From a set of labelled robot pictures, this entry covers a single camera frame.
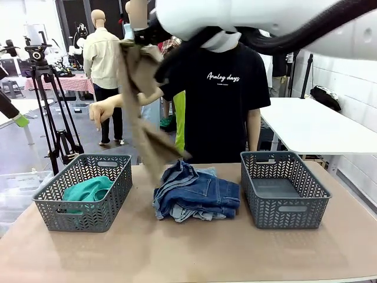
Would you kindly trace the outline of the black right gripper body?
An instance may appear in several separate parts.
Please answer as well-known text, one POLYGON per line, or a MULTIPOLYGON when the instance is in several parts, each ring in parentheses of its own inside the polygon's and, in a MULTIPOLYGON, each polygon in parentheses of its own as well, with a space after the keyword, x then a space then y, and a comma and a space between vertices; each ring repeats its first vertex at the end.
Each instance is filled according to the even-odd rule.
POLYGON ((157 17, 147 21, 146 28, 133 28, 134 40, 144 41, 144 45, 158 45, 170 39, 170 34, 164 30, 157 17))

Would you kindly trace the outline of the person's right hand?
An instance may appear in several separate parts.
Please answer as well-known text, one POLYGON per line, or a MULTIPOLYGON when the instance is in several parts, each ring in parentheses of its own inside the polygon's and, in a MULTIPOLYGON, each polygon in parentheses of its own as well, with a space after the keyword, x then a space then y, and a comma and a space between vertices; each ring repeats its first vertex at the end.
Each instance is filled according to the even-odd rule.
POLYGON ((101 129, 101 123, 110 118, 114 112, 114 106, 108 101, 98 101, 89 105, 90 120, 95 123, 96 130, 101 129))

